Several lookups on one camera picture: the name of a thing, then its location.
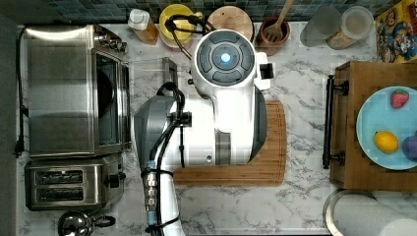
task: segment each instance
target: toaster oven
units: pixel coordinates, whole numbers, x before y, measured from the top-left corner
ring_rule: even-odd
[[[30,157],[88,157],[129,149],[126,43],[108,29],[27,28]]]

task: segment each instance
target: wooden spoon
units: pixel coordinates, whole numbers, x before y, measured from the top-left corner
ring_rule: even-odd
[[[281,13],[279,14],[278,21],[274,23],[272,26],[269,26],[264,29],[265,38],[271,42],[281,41],[283,38],[281,24],[284,20],[285,15],[289,11],[292,6],[292,2],[294,0],[287,0],[285,2],[284,8],[282,8]]]

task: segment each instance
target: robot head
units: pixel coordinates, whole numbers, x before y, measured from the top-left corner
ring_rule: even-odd
[[[255,49],[245,36],[229,29],[202,38],[193,56],[196,89],[252,86],[256,72]]]

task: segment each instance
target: strawberry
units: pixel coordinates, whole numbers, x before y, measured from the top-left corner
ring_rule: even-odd
[[[408,99],[410,99],[410,94],[408,91],[404,89],[397,89],[392,92],[390,103],[392,108],[399,109],[407,103]]]

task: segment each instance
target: blue light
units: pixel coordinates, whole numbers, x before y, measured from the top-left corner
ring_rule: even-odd
[[[229,62],[230,61],[230,55],[228,54],[228,53],[223,53],[223,54],[221,54],[221,61],[222,62]]]

